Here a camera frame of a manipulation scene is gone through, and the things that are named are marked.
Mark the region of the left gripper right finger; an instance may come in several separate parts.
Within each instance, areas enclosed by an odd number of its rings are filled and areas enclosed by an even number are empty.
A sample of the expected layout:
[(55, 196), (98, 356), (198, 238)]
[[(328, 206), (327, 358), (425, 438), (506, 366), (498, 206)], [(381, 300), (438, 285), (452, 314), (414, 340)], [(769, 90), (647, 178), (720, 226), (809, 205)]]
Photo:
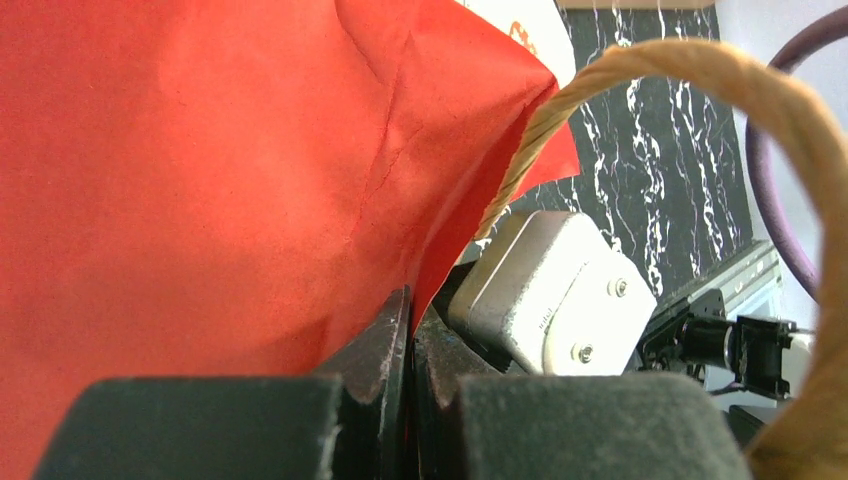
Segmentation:
[(679, 374), (503, 374), (428, 310), (414, 335), (423, 479), (747, 479), (723, 413)]

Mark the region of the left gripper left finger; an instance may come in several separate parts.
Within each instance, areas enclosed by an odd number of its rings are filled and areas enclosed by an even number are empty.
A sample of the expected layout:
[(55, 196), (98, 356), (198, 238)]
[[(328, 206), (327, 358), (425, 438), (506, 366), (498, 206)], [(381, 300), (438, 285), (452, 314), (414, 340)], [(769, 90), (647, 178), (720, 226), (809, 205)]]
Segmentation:
[(38, 479), (398, 479), (410, 293), (313, 371), (120, 378), (88, 387)]

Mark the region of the red brown paper bag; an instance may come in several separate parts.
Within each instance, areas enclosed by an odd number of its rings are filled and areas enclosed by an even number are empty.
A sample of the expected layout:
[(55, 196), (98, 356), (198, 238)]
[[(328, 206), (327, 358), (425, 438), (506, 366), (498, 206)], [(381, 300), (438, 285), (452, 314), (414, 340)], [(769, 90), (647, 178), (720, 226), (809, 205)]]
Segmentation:
[(1, 5), (1, 475), (35, 471), (110, 379), (301, 376), (575, 172), (593, 96), (683, 80), (779, 141), (824, 226), (819, 334), (747, 479), (847, 475), (847, 142), (798, 80), (718, 41), (608, 48), (566, 86), (455, 1)]

